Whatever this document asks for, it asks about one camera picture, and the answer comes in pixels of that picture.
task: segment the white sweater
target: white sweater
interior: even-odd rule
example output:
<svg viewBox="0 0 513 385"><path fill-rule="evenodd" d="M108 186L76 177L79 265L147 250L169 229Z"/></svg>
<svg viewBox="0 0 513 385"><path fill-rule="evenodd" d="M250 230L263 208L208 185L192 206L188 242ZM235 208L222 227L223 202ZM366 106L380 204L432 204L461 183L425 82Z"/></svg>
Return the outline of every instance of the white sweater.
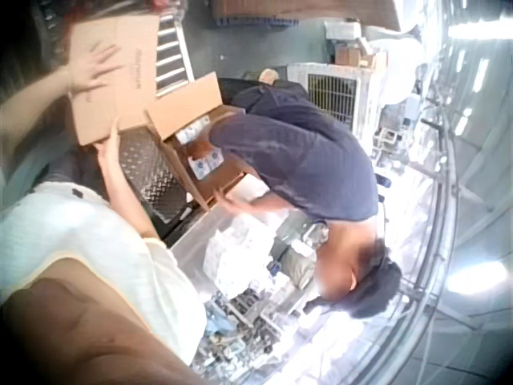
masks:
<svg viewBox="0 0 513 385"><path fill-rule="evenodd" d="M0 301L62 255L113 286L189 364L206 326L204 305L165 244L143 239L88 188L45 183L0 217Z"/></svg>

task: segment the warehouse floor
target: warehouse floor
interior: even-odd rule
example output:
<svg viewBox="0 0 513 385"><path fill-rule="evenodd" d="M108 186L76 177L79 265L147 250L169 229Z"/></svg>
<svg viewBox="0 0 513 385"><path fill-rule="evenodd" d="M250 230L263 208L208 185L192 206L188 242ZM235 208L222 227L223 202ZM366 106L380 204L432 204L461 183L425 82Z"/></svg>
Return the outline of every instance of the warehouse floor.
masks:
<svg viewBox="0 0 513 385"><path fill-rule="evenodd" d="M246 71L289 63L327 63L325 28L321 20L292 27L218 27L202 1L189 2L184 33L195 77L211 71L241 77Z"/></svg>

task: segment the black hair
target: black hair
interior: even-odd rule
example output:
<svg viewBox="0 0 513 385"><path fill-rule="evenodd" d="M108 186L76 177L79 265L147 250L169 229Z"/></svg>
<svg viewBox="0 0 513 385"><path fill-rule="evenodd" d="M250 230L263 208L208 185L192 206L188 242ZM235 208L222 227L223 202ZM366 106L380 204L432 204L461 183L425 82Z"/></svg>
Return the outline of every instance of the black hair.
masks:
<svg viewBox="0 0 513 385"><path fill-rule="evenodd" d="M315 298L306 303L304 311L309 313L314 307L323 306L328 311L345 311L352 318L369 318L385 311L397 294L402 277L401 269L389 254L385 242L378 240L372 251L361 258L363 265L353 290L336 302Z"/></svg>

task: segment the small cardboard box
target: small cardboard box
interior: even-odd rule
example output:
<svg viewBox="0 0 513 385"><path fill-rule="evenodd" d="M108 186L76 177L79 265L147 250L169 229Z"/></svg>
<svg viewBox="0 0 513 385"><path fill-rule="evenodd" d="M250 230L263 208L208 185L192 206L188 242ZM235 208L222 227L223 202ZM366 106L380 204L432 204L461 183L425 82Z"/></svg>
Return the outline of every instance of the small cardboard box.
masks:
<svg viewBox="0 0 513 385"><path fill-rule="evenodd" d="M242 177L242 172L235 162L225 158L221 166L204 179L198 180L188 164L185 147L174 135L201 116L208 115L213 121L228 111L244 113L241 108L223 105L215 73L187 84L147 106L152 129L163 141L162 149L173 173L206 210L214 190L233 186Z"/></svg>
<svg viewBox="0 0 513 385"><path fill-rule="evenodd" d="M352 48L337 44L335 46L335 64L338 66L360 67L362 52L359 48Z"/></svg>
<svg viewBox="0 0 513 385"><path fill-rule="evenodd" d="M108 136L116 116L120 130L147 124L145 108L156 99L159 23L156 15L122 16L82 22L73 27L70 61L116 44L119 52L106 63L122 65L99 77L107 86L74 96L73 117L81 145Z"/></svg>
<svg viewBox="0 0 513 385"><path fill-rule="evenodd" d="M372 55L362 56L360 64L362 67L374 72L383 72L388 66L388 54L386 52L377 52Z"/></svg>

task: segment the dark blue shirt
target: dark blue shirt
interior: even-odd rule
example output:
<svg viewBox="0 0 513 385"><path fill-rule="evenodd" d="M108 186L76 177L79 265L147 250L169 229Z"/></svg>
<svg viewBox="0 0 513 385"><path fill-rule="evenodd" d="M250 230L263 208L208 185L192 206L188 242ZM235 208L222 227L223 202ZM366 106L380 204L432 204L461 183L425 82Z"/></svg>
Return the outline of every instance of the dark blue shirt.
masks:
<svg viewBox="0 0 513 385"><path fill-rule="evenodd" d="M221 121L210 140L255 168L271 191L313 219L364 221L378 213L372 164L343 123L273 87L251 87L232 104L248 114Z"/></svg>

